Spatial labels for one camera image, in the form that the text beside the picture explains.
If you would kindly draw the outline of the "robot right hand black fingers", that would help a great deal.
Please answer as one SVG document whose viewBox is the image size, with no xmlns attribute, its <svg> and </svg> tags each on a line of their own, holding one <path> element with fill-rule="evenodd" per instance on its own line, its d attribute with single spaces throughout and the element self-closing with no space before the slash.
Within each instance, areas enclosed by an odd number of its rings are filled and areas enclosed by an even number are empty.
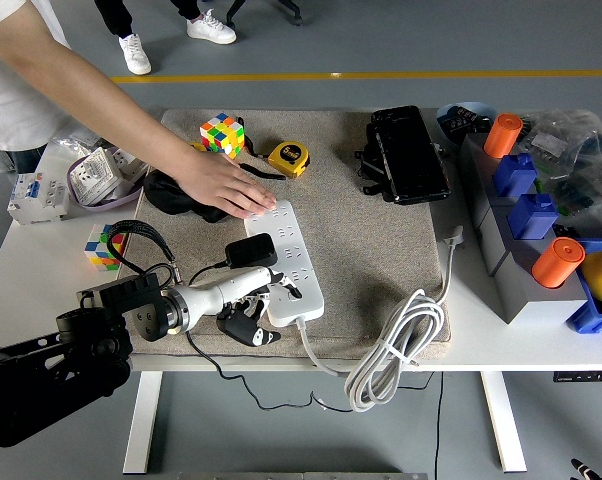
<svg viewBox="0 0 602 480">
<path fill-rule="evenodd" d="M 582 461 L 572 458 L 571 464 L 585 480 L 602 480 L 602 477 Z"/>
</svg>

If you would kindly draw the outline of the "person's right hand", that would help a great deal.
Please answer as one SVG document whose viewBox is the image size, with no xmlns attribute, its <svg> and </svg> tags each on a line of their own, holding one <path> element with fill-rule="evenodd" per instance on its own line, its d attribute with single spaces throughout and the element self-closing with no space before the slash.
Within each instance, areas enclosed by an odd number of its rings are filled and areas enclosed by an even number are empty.
<svg viewBox="0 0 602 480">
<path fill-rule="evenodd" d="M 222 154 L 191 149 L 169 175 L 192 199 L 235 218 L 263 214 L 276 204 L 271 191 Z"/>
</svg>

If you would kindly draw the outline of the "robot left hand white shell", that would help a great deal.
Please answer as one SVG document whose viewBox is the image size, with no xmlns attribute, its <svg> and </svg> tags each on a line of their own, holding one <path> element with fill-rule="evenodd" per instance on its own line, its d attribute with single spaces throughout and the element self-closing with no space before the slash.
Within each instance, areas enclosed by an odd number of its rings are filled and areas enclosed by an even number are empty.
<svg viewBox="0 0 602 480">
<path fill-rule="evenodd" d="M 302 293 L 294 282 L 283 272 L 268 267 L 245 267 L 225 272 L 219 278 L 199 286 L 175 285 L 164 292 L 167 303 L 172 303 L 171 327 L 175 332 L 191 330 L 205 315 L 221 315 L 220 329 L 231 338 L 247 346 L 261 346 L 281 338 L 276 332 L 269 332 L 257 326 L 261 311 L 255 317 L 248 317 L 242 310 L 233 307 L 244 297 L 271 284 L 280 284 L 294 298 Z"/>
</svg>

